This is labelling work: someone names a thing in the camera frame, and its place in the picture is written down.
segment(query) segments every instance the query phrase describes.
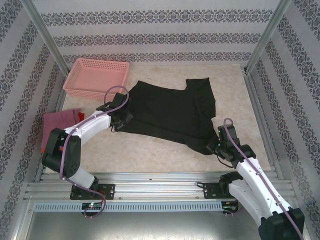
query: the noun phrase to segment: wall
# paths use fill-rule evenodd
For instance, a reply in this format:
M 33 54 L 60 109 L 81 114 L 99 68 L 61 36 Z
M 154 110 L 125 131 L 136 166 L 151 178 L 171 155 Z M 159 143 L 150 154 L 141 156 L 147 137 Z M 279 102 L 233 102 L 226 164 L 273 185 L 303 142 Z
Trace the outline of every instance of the wall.
M 69 67 L 79 57 L 245 66 L 279 0 L 35 0 Z
M 320 0 L 289 5 L 251 77 L 284 176 L 320 239 Z
M 64 76 L 18 0 L 0 0 L 0 240 L 40 162 L 42 119 Z

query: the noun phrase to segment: pink plastic basket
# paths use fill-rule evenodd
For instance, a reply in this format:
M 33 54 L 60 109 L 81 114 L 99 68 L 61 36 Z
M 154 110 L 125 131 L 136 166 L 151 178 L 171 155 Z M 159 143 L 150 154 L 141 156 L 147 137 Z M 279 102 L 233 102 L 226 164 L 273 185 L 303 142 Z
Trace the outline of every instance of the pink plastic basket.
M 74 97 L 103 100 L 109 88 L 125 85 L 128 70 L 128 62 L 78 58 L 63 89 Z M 112 101 L 117 92 L 122 93 L 124 90 L 115 88 L 106 96 L 106 101 Z

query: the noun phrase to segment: marble surface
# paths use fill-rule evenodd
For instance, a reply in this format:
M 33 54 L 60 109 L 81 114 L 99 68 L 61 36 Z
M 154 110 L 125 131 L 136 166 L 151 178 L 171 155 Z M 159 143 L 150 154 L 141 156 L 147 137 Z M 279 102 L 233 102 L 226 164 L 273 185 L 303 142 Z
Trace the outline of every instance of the marble surface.
M 207 77 L 216 100 L 216 117 L 212 119 L 215 130 L 223 125 L 224 118 L 233 119 L 241 144 L 249 144 L 262 168 L 269 170 L 264 144 L 238 64 L 131 66 L 126 87 L 130 90 L 140 80 L 183 90 L 186 79 Z M 88 117 L 102 104 L 102 101 L 67 94 L 63 110 L 80 108 Z M 230 171 L 218 162 L 215 155 L 202 155 L 176 142 L 125 132 L 112 133 L 109 129 L 101 131 L 82 147 L 81 165 L 89 172 Z

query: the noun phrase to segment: red cloth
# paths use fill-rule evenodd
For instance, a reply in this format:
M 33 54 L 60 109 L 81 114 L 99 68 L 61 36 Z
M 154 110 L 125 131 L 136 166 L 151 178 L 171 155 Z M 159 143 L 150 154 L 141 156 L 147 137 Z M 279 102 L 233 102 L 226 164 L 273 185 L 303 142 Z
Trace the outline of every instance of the red cloth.
M 49 135 L 53 129 L 65 129 L 79 123 L 79 113 L 80 109 L 45 113 L 43 115 L 43 137 L 41 148 L 43 150 L 46 148 Z

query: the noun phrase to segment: purple cable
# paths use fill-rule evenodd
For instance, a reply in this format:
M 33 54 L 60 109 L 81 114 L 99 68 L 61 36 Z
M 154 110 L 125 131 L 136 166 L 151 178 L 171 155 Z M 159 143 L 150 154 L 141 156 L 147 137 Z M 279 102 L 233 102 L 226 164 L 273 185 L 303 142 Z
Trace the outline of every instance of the purple cable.
M 302 236 L 298 226 L 296 225 L 296 223 L 294 222 L 294 220 L 291 218 L 291 216 L 289 215 L 289 213 L 287 213 L 285 207 L 282 205 L 282 203 L 279 201 L 279 199 L 277 198 L 277 196 L 275 195 L 275 193 L 272 191 L 272 189 L 270 188 L 270 186 L 268 185 L 266 179 L 262 176 L 262 174 L 259 174 L 259 170 L 255 167 L 255 165 L 247 158 L 247 156 L 244 154 L 243 151 L 241 151 L 241 149 L 237 146 L 237 144 L 235 143 L 235 141 L 232 139 L 228 128 L 227 128 L 227 120 L 229 120 L 231 122 L 231 125 L 234 124 L 234 121 L 231 118 L 225 118 L 223 120 L 223 127 L 224 130 L 228 136 L 228 139 L 231 141 L 231 143 L 233 144 L 233 146 L 237 149 L 237 151 L 244 157 L 245 160 L 247 160 L 247 162 L 249 163 L 249 165 L 254 169 L 255 173 L 257 175 L 260 176 L 262 182 L 264 183 L 264 185 L 266 186 L 266 188 L 268 189 L 268 191 L 270 192 L 270 194 L 272 195 L 272 197 L 274 198 L 275 202 L 278 204 L 278 206 L 281 208 L 281 210 L 284 212 L 285 216 L 288 218 L 288 220 L 290 221 L 290 223 L 292 224 L 292 226 L 294 227 L 295 231 L 298 233 L 299 238 L 301 240 L 304 240 L 304 237 Z
M 100 117 L 100 116 L 103 116 L 103 115 L 112 113 L 112 112 L 114 112 L 114 111 L 117 111 L 117 110 L 119 110 L 120 108 L 122 108 L 124 105 L 126 105 L 126 103 L 128 102 L 128 100 L 129 100 L 129 91 L 128 91 L 128 89 L 126 89 L 124 86 L 120 86 L 120 85 L 113 86 L 113 87 L 109 88 L 108 91 L 106 91 L 106 93 L 105 93 L 105 95 L 104 95 L 104 102 L 106 102 L 106 96 L 108 95 L 108 93 L 109 93 L 112 89 L 115 89 L 115 88 L 122 88 L 122 89 L 124 89 L 124 90 L 126 91 L 126 99 L 125 99 L 125 101 L 124 101 L 120 106 L 118 106 L 118 107 L 116 107 L 116 108 L 113 108 L 113 109 L 108 110 L 108 111 L 105 111 L 105 112 L 101 112 L 101 113 L 97 114 L 96 116 L 91 116 L 91 117 L 83 120 L 82 122 L 80 122 L 80 123 L 76 126 L 76 128 L 72 129 L 72 131 L 71 131 L 71 132 L 68 134 L 68 136 L 66 137 L 65 142 L 64 142 L 64 144 L 63 144 L 62 157 L 61 157 L 60 173 L 59 173 L 59 178 L 60 178 L 60 179 L 63 178 L 63 172 L 64 172 L 64 166 L 65 166 L 65 157 L 66 157 L 66 149 L 67 149 L 67 145 L 68 145 L 69 139 L 70 139 L 70 137 L 72 136 L 72 134 L 73 134 L 75 131 L 77 131 L 81 126 L 83 126 L 85 123 L 87 123 L 87 122 L 89 122 L 89 121 L 91 121 L 92 119 L 95 119 L 95 118 L 97 118 L 97 117 Z M 91 193 L 100 195 L 100 196 L 102 197 L 102 201 L 101 201 L 101 202 L 104 202 L 104 205 L 103 205 L 103 207 L 101 208 L 101 210 L 100 210 L 97 214 L 95 214 L 94 216 L 91 216 L 90 218 L 92 219 L 92 218 L 94 218 L 94 217 L 96 217 L 96 216 L 98 216 L 98 215 L 100 215 L 100 214 L 102 213 L 102 211 L 105 209 L 105 206 L 106 206 L 106 198 L 105 198 L 105 196 L 104 196 L 103 194 L 101 194 L 100 192 L 91 190 L 91 189 L 89 189 L 89 188 L 86 188 L 86 187 L 84 187 L 84 186 L 80 186 L 80 185 L 76 184 L 75 182 L 71 181 L 71 180 L 70 180 L 69 178 L 67 178 L 67 177 L 66 177 L 65 179 L 66 179 L 69 183 L 72 183 L 73 185 L 77 186 L 77 187 L 80 188 L 80 189 L 83 189 L 83 190 L 86 190 L 86 191 L 88 191 L 88 192 L 91 192 Z

